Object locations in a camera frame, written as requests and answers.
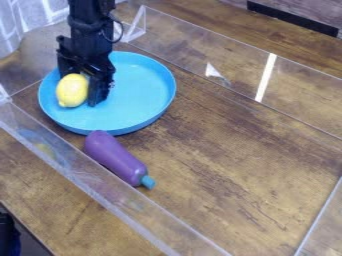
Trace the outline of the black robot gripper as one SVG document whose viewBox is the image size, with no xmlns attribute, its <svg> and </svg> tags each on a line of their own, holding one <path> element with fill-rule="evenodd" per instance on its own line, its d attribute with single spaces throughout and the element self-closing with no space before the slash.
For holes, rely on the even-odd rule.
<svg viewBox="0 0 342 256">
<path fill-rule="evenodd" d="M 113 22 L 105 17 L 85 23 L 72 16 L 66 21 L 70 36 L 60 35 L 56 38 L 58 73 L 61 78 L 68 74 L 88 74 L 86 103 L 94 107 L 106 99 L 113 87 L 114 67 L 108 59 L 112 51 L 109 38 L 113 35 Z"/>
</svg>

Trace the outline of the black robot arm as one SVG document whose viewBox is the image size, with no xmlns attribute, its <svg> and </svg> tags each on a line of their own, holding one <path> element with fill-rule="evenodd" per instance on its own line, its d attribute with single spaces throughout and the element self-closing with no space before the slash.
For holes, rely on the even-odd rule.
<svg viewBox="0 0 342 256">
<path fill-rule="evenodd" d="M 109 12 L 114 0 L 68 0 L 68 5 L 70 36 L 56 38 L 57 69 L 60 77 L 70 73 L 88 76 L 86 103 L 94 107 L 108 97 L 116 71 L 109 60 L 113 35 Z"/>
</svg>

